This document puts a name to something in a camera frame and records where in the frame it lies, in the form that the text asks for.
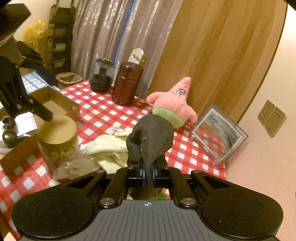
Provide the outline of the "black soft pouch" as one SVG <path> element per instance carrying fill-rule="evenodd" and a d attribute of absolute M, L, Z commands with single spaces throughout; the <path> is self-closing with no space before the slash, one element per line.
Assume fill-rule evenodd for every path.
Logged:
<path fill-rule="evenodd" d="M 128 150 L 127 165 L 138 164 L 143 159 L 145 165 L 145 187 L 129 190 L 129 195 L 135 200 L 150 200 L 162 192 L 162 188 L 155 188 L 152 184 L 152 165 L 155 161 L 159 165 L 168 165 L 165 152 L 174 141 L 174 129 L 172 124 L 156 114 L 142 117 L 126 140 Z"/>

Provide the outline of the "blue checkered cloth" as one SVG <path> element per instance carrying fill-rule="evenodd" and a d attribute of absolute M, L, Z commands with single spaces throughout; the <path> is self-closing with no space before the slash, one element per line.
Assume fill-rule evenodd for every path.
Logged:
<path fill-rule="evenodd" d="M 32 92 L 39 90 L 41 88 L 50 86 L 46 81 L 39 76 L 36 72 L 32 72 L 30 74 L 24 75 L 22 77 L 22 81 L 24 87 L 26 89 L 27 94 L 31 94 Z M 50 86 L 51 88 L 59 91 L 60 89 L 56 86 Z"/>

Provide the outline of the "cream yellow cloth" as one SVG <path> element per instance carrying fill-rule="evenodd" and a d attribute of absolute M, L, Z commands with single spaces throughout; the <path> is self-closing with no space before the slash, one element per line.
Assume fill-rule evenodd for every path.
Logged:
<path fill-rule="evenodd" d="M 81 144 L 80 150 L 90 155 L 107 174 L 113 174 L 127 167 L 128 150 L 126 140 L 131 130 L 117 131 L 113 135 L 100 135 L 87 144 Z"/>

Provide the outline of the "beige waste basket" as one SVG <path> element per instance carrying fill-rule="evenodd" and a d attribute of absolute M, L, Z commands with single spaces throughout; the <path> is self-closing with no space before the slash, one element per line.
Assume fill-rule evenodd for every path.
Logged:
<path fill-rule="evenodd" d="M 56 79 L 58 81 L 57 87 L 59 89 L 65 89 L 66 87 L 77 84 L 83 80 L 81 76 L 73 72 L 58 74 L 56 75 Z"/>

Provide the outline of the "yellow plastic bag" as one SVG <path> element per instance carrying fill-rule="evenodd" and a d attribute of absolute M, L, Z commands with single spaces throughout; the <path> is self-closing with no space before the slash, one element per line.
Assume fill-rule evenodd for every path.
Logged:
<path fill-rule="evenodd" d="M 44 19 L 29 25 L 23 33 L 23 42 L 39 53 L 46 40 L 47 25 L 48 22 Z"/>

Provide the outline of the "brown cylindrical canister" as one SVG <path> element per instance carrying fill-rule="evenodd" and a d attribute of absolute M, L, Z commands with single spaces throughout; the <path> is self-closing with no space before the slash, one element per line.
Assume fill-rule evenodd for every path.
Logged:
<path fill-rule="evenodd" d="M 122 106 L 132 104 L 143 71 L 143 66 L 139 64 L 121 63 L 112 94 L 114 103 Z"/>

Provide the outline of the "plastic nut jar tan lid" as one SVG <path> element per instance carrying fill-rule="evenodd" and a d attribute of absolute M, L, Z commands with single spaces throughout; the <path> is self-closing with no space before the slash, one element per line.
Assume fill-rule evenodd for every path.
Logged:
<path fill-rule="evenodd" d="M 37 130 L 38 148 L 50 176 L 64 162 L 78 157 L 77 126 L 66 115 L 56 115 L 51 121 L 43 121 Z"/>

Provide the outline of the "grey sheer curtain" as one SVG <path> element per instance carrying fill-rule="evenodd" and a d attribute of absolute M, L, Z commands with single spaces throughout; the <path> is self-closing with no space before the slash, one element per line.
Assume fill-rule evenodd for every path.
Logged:
<path fill-rule="evenodd" d="M 154 74 L 178 15 L 182 1 L 79 1 L 71 47 L 71 70 L 89 79 L 97 58 L 115 63 L 116 78 L 121 62 L 133 49 L 147 56 L 137 96 L 148 95 Z"/>

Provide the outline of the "pink star plush toy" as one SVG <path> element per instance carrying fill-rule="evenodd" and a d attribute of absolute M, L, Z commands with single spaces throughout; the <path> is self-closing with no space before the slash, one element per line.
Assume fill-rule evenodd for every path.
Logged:
<path fill-rule="evenodd" d="M 167 92 L 156 91 L 147 96 L 146 102 L 152 104 L 152 113 L 169 121 L 175 129 L 186 122 L 195 124 L 198 116 L 187 104 L 191 78 L 184 77 Z"/>

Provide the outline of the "glass jar dark contents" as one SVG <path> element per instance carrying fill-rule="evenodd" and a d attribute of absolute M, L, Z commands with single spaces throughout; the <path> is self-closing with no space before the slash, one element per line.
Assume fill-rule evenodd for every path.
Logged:
<path fill-rule="evenodd" d="M 112 84 L 112 78 L 107 75 L 109 69 L 113 69 L 115 63 L 108 58 L 97 58 L 93 64 L 89 83 L 94 92 L 106 92 Z"/>

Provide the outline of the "brown curtain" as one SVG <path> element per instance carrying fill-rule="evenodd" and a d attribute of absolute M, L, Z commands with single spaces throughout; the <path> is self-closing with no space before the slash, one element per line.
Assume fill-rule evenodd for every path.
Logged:
<path fill-rule="evenodd" d="M 285 1 L 183 1 L 150 92 L 192 80 L 188 104 L 201 115 L 215 104 L 239 121 L 278 47 Z"/>

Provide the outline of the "double wall socket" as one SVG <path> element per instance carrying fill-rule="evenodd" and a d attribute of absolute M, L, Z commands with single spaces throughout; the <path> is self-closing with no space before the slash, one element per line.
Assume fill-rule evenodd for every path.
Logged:
<path fill-rule="evenodd" d="M 269 100 L 265 102 L 258 114 L 259 122 L 271 138 L 276 135 L 286 119 L 287 115 Z"/>

